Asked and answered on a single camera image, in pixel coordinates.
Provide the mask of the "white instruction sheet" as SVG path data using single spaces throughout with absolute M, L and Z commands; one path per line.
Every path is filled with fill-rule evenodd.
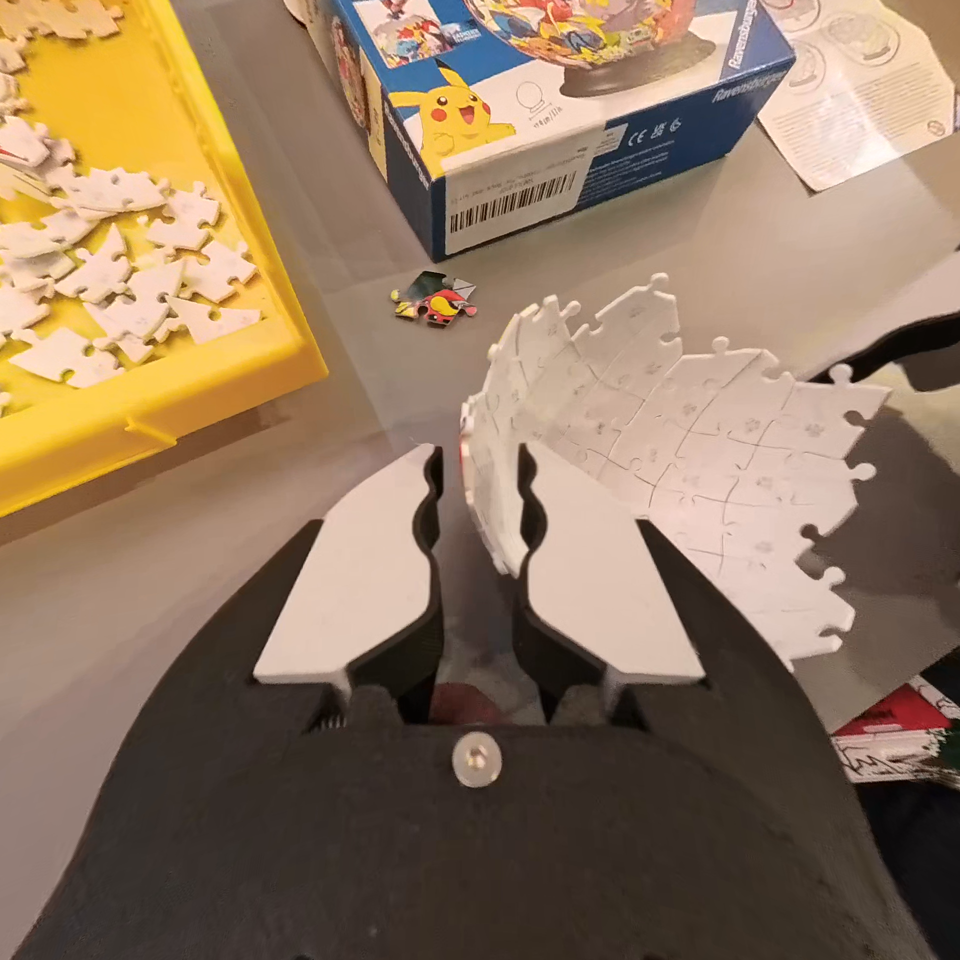
M 929 36 L 880 1 L 764 1 L 795 61 L 758 115 L 820 193 L 958 132 L 958 84 Z

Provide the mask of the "yellow plastic bin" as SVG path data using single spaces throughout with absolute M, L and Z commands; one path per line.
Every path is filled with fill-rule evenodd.
M 150 2 L 172 55 L 191 55 L 184 85 L 207 131 L 224 198 L 261 286 L 262 318 L 209 342 L 184 344 L 118 378 L 2 416 L 2 517 L 174 448 L 327 374 L 234 140 L 173 7 Z

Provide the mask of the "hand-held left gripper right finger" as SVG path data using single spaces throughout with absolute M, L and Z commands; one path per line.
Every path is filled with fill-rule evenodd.
M 602 715 L 631 686 L 690 686 L 706 671 L 642 529 L 605 486 L 541 442 L 518 449 L 527 552 L 515 598 L 515 655 L 547 721 L 579 687 Z

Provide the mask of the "dark printed puzzle piece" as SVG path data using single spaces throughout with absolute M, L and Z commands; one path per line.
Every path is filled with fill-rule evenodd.
M 410 322 L 446 328 L 457 318 L 474 317 L 476 285 L 437 270 L 421 271 L 406 287 L 393 289 L 394 315 Z

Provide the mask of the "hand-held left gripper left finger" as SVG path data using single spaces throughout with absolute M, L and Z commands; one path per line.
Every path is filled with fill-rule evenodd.
M 347 704 L 387 690 L 426 721 L 444 652 L 437 560 L 442 450 L 422 443 L 368 476 L 321 520 L 253 669 L 261 684 L 321 684 Z

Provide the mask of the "black round ball stand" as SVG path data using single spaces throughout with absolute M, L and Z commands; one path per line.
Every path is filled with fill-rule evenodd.
M 959 312 L 922 318 L 885 333 L 856 353 L 832 361 L 803 380 L 826 384 L 830 369 L 846 365 L 850 381 L 870 378 L 886 366 L 906 367 L 908 382 L 918 392 L 933 392 L 959 384 Z

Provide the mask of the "pile of puzzle pieces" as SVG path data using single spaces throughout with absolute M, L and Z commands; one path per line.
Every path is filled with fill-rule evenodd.
M 2 417 L 259 322 L 151 2 L 2 2 Z

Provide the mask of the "partly built puzzle ball shell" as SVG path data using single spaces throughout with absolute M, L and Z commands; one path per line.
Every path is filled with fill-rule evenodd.
M 763 348 L 716 338 L 685 353 L 676 297 L 657 272 L 571 332 L 577 302 L 551 295 L 513 315 L 461 407 L 467 508 L 497 570 L 520 574 L 527 547 L 520 445 L 542 442 L 650 520 L 738 607 L 788 666 L 833 654 L 855 621 L 799 559 L 807 529 L 832 534 L 877 473 L 848 455 L 890 388 L 778 372 Z

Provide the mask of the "blue puzzle box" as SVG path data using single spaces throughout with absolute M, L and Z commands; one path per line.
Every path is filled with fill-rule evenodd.
M 298 2 L 433 262 L 715 162 L 795 61 L 761 2 Z

